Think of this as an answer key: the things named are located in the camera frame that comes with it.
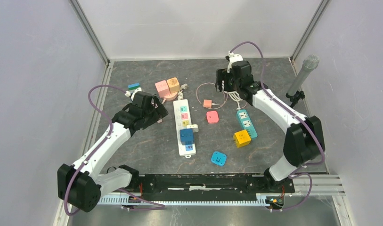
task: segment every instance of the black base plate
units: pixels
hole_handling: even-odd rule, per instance
[[[131,193],[139,193],[149,201],[255,201],[257,193],[294,193],[292,180],[268,189],[260,174],[144,174],[132,179],[125,188]],[[190,190],[190,186],[204,186],[220,190]]]

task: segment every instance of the microphone clip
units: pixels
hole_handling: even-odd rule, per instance
[[[290,99],[291,101],[291,105],[290,105],[290,108],[294,108],[294,106],[298,103],[298,101],[300,99],[304,99],[305,98],[305,93],[301,90],[301,91],[297,91],[294,96],[290,96],[288,95],[288,93],[285,94],[285,96]]]

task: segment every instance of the gray textured surface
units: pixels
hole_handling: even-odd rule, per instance
[[[253,67],[255,80],[259,80],[261,60],[249,59]],[[266,62],[265,83],[283,101],[285,93],[295,75],[286,58],[269,58]],[[172,60],[172,61],[133,61],[115,62],[109,84],[127,88],[129,84],[139,82],[143,91],[156,94],[155,83],[177,77],[181,84],[187,83],[189,88],[184,91],[185,99],[190,105],[191,120],[198,124],[200,131],[196,136],[197,154],[190,159],[179,156],[176,139],[173,103],[164,105],[169,115],[163,123],[156,123],[136,134],[122,145],[108,161],[109,166],[127,164],[140,173],[209,173],[209,172],[263,172],[282,156],[285,135],[282,130],[263,112],[252,106],[245,109],[250,115],[258,132],[258,138],[249,145],[237,148],[232,140],[233,134],[241,130],[236,118],[236,102],[229,99],[218,109],[220,121],[208,124],[205,120],[207,109],[196,99],[196,88],[205,82],[215,82],[216,69],[226,68],[225,59],[204,60]],[[198,91],[200,100],[212,99],[214,103],[223,103],[222,93],[217,93],[213,85],[204,85]],[[104,103],[104,111],[113,116],[130,100],[116,90],[109,89]],[[300,102],[295,109],[307,114],[305,105]],[[98,137],[107,128],[102,119],[98,128]],[[223,167],[211,163],[214,151],[227,155]],[[325,166],[311,166],[310,172],[323,172]]]
[[[286,197],[287,206],[300,197]],[[281,213],[263,207],[171,206],[165,210],[127,212],[119,206],[97,206],[80,211],[72,226],[339,226],[332,197],[310,197],[302,206]]]

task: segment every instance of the microphone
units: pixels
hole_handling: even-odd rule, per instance
[[[308,77],[308,75],[315,70],[319,65],[319,57],[316,55],[309,55],[302,64],[302,68],[292,83],[291,87],[288,89],[286,93],[287,98],[294,98],[294,95],[297,92],[297,89],[301,87],[302,83]]]

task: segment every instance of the gray tabletop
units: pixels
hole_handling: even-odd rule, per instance
[[[248,59],[253,68],[255,80],[259,80],[261,60]],[[133,61],[115,62],[109,84],[124,89],[132,83],[139,82],[143,91],[156,94],[155,83],[177,77],[180,84],[187,83],[184,98],[188,99],[191,120],[199,126],[195,133],[196,155],[186,159],[179,156],[173,103],[164,105],[169,115],[162,123],[156,123],[145,130],[137,131],[135,135],[122,145],[108,161],[103,172],[110,166],[126,164],[140,173],[259,173],[276,163],[283,154],[285,135],[268,116],[252,106],[247,110],[258,138],[249,145],[237,148],[232,137],[240,127],[236,118],[236,102],[228,99],[226,104],[216,110],[220,121],[208,124],[206,112],[196,99],[197,87],[205,82],[215,82],[216,70],[226,68],[225,59],[204,60],[171,60],[171,61]],[[266,61],[265,84],[283,101],[289,103],[285,94],[293,82],[295,75],[287,58],[268,58]],[[213,85],[203,85],[198,91],[200,100],[212,99],[214,103],[222,104],[224,96],[217,93]],[[113,116],[117,111],[130,102],[119,91],[109,89],[104,102],[104,111]],[[295,109],[308,114],[302,101]],[[107,121],[102,119],[98,127],[98,137],[107,128]],[[214,151],[227,155],[224,166],[211,163]],[[309,166],[308,172],[325,172],[324,165]]]

